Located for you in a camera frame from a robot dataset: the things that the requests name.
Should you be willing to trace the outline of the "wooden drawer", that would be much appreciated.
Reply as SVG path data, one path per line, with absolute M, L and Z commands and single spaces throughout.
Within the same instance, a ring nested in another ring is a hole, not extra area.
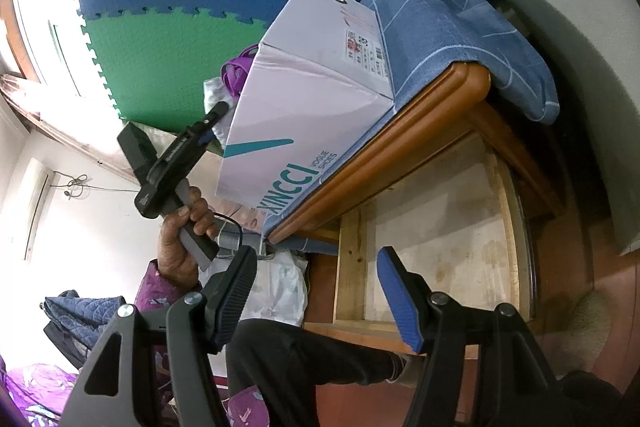
M 307 331 L 408 352 L 376 275 L 395 248 L 405 267 L 463 306 L 511 303 L 534 315 L 535 270 L 520 196 L 506 163 L 477 134 L 460 140 L 341 219 L 333 317 Z

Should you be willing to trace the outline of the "purple floral sleeve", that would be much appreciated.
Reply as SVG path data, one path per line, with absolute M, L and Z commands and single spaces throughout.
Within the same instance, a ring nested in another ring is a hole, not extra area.
M 160 274 L 157 260 L 149 262 L 148 267 L 142 277 L 134 305 L 140 312 L 164 309 L 170 307 L 180 298 L 192 291 L 200 291 L 202 284 L 196 282 L 188 289 L 176 286 L 170 280 L 165 279 Z

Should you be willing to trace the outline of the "white plastic bag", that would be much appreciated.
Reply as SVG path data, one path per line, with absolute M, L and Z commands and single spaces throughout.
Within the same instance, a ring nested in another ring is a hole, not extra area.
M 308 303 L 307 260 L 280 249 L 257 261 L 257 273 L 240 320 L 264 319 L 294 326 L 303 324 Z

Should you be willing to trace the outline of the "black trouser leg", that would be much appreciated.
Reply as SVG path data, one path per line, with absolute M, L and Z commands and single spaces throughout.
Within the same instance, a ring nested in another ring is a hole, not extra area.
M 317 387 L 392 381 L 406 360 L 293 325 L 251 319 L 236 326 L 226 364 L 230 425 L 317 426 Z

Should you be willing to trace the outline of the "blue quilted jacket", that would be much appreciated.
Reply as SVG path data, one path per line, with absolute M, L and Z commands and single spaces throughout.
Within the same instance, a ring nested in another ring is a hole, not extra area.
M 49 319 L 43 332 L 75 369 L 81 369 L 106 325 L 125 303 L 122 296 L 82 298 L 77 291 L 46 297 L 40 303 Z

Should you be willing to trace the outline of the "green foam mat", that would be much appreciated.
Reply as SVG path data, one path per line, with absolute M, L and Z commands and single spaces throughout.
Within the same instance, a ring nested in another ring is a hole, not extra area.
M 82 31 L 119 117 L 178 132 L 204 115 L 203 82 L 258 42 L 266 26 L 231 12 L 149 8 L 87 20 Z

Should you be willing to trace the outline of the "purple bedding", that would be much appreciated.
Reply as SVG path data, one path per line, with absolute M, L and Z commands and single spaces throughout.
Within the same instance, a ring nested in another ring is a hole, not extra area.
M 76 381 L 56 365 L 8 369 L 1 360 L 1 391 L 31 426 L 57 426 Z

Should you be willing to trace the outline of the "white shoe box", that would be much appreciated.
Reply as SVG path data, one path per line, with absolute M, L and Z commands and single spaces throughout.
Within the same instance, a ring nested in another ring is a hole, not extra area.
M 375 12 L 356 0 L 288 0 L 258 42 L 217 195 L 278 215 L 393 101 Z

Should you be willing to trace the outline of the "wooden nightstand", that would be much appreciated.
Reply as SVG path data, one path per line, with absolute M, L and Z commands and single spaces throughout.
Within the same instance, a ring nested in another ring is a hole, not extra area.
M 532 319 L 526 218 L 564 209 L 534 153 L 541 132 L 500 98 L 486 67 L 449 66 L 268 233 L 273 243 L 299 235 L 337 245 L 331 320 L 305 329 L 404 347 L 375 277 L 385 245 L 460 303 L 512 303 Z

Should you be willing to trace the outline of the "blue checked cloth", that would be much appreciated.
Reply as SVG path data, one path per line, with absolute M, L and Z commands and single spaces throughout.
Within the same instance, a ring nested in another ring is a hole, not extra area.
M 378 18 L 394 106 L 262 235 L 277 244 L 319 230 L 423 166 L 471 131 L 514 167 L 553 213 L 558 194 L 506 120 L 487 102 L 500 94 L 531 121 L 560 113 L 547 64 L 485 0 L 361 0 Z

